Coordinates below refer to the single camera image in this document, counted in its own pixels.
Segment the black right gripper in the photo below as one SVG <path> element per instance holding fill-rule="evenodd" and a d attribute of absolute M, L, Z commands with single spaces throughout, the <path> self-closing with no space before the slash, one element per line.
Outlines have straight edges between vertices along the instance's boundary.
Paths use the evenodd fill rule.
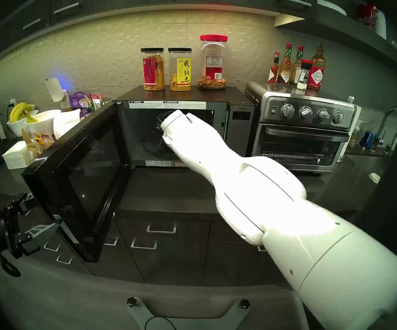
<path fill-rule="evenodd" d="M 161 157 L 176 157 L 176 154 L 165 143 L 162 137 L 161 137 Z"/>

